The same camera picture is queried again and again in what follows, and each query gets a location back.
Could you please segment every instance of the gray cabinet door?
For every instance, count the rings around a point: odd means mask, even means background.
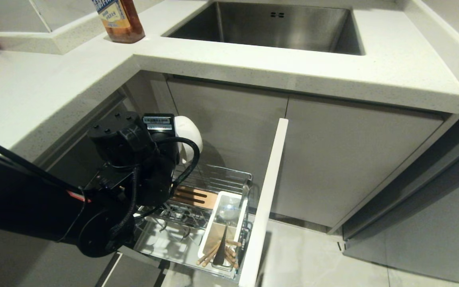
[[[190,118],[201,132],[200,162],[247,171],[261,189],[277,119],[286,114],[288,96],[179,79],[168,80],[168,86],[178,114]],[[249,205],[256,204],[251,198]]]
[[[417,149],[442,119],[403,109],[290,96],[272,211],[333,227]]]

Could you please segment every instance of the white countertop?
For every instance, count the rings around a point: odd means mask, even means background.
[[[0,144],[35,160],[141,69],[459,113],[457,78],[395,3],[266,2],[352,8],[366,54],[161,37],[208,5],[166,0],[140,13],[135,44],[102,34],[65,55],[0,51]]]

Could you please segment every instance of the bottle label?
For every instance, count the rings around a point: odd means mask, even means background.
[[[120,0],[91,0],[102,18],[104,26],[109,28],[128,28],[131,26]]]

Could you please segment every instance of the bottle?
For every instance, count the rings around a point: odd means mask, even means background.
[[[135,43],[144,38],[133,0],[91,0],[109,38],[117,43]]]

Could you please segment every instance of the stainless steel sink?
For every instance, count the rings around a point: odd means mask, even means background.
[[[363,55],[347,9],[214,2],[172,38]]]

